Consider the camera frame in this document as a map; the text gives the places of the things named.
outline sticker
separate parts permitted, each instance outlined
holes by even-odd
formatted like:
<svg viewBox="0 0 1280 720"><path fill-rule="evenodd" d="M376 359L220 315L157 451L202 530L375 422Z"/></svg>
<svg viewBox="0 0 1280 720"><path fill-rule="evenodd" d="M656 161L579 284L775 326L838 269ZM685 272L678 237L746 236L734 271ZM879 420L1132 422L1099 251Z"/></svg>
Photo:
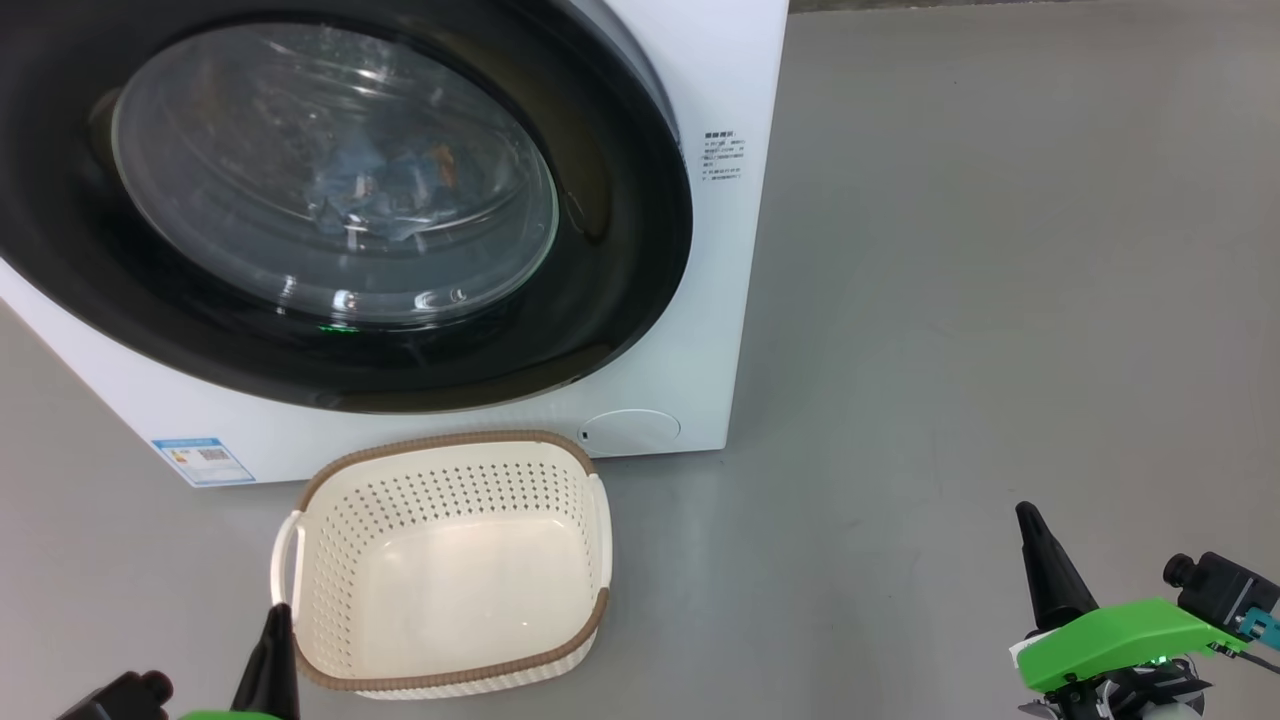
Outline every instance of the sticker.
<svg viewBox="0 0 1280 720"><path fill-rule="evenodd" d="M1042 633L1039 635L1036 635L1036 637L1032 637L1032 638L1027 638L1025 641L1023 641L1020 643L1015 643L1014 647L1009 648L1009 655L1014 659L1014 670L1018 670L1018 653L1019 652L1027 650L1029 646L1033 646L1033 644L1041 642L1042 639L1052 635L1056 632L1057 632L1057 629L1055 628L1055 629L1052 629L1052 630L1050 630L1047 633Z"/></svg>
<svg viewBox="0 0 1280 720"><path fill-rule="evenodd" d="M156 439L151 445L196 487L253 482L253 475L218 438Z"/></svg>
<svg viewBox="0 0 1280 720"><path fill-rule="evenodd" d="M742 177L746 141L736 131L703 133L703 181L727 181Z"/></svg>

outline cable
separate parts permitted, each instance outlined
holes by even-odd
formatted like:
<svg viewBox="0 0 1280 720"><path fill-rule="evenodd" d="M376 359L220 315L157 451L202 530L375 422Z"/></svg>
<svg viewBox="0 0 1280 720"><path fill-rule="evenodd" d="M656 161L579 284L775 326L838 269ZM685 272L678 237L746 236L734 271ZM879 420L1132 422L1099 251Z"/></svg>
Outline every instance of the cable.
<svg viewBox="0 0 1280 720"><path fill-rule="evenodd" d="M1115 714L1111 712L1111 688L1119 687L1111 678L1107 678L1106 683L1102 683L1102 692L1098 693L1098 717L1102 720L1115 720Z"/></svg>
<svg viewBox="0 0 1280 720"><path fill-rule="evenodd" d="M1257 655L1249 655L1248 652L1238 652L1236 655L1240 656L1240 657L1243 657L1244 660L1248 660L1249 662L1257 665L1258 667L1265 667L1267 670L1271 670L1276 675L1280 675L1280 665L1272 665L1272 664L1267 662L1266 660L1262 660Z"/></svg>

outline gray floor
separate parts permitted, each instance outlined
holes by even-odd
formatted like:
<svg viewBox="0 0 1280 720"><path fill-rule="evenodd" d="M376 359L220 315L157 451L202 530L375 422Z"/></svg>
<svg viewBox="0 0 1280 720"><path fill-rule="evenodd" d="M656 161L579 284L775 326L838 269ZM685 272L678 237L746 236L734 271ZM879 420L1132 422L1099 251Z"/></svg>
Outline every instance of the gray floor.
<svg viewBox="0 0 1280 720"><path fill-rule="evenodd" d="M829 10L884 10L890 8L937 8L955 5L1001 5L1006 3L1075 3L1078 0L791 0L792 13Z"/></svg>
<svg viewBox="0 0 1280 720"><path fill-rule="evenodd" d="M1103 603L1280 578L1280 9L792 18L731 447L604 466L600 642L553 683L306 720L1014 717L1012 505ZM0 697L225 703L297 487L191 491L0 315ZM1274 678L1206 660L1210 717Z"/></svg>

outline white plastic basket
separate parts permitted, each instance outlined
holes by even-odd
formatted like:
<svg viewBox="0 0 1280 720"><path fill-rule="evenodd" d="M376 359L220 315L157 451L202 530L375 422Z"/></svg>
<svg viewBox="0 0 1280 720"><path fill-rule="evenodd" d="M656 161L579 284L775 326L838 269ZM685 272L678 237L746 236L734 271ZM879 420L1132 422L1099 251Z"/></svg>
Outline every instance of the white plastic basket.
<svg viewBox="0 0 1280 720"><path fill-rule="evenodd" d="M293 566L300 670L381 700L492 692L572 670L609 597L613 538L590 459L550 433L389 445L320 471L271 555Z"/></svg>

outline washing machine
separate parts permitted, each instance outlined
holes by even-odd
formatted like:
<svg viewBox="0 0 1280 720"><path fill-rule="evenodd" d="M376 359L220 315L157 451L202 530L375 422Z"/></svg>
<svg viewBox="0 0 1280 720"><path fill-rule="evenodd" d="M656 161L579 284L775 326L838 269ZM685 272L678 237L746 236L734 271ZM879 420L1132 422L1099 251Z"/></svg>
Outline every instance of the washing machine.
<svg viewBox="0 0 1280 720"><path fill-rule="evenodd" d="M721 448L786 6L10 3L0 297L198 487Z"/></svg>

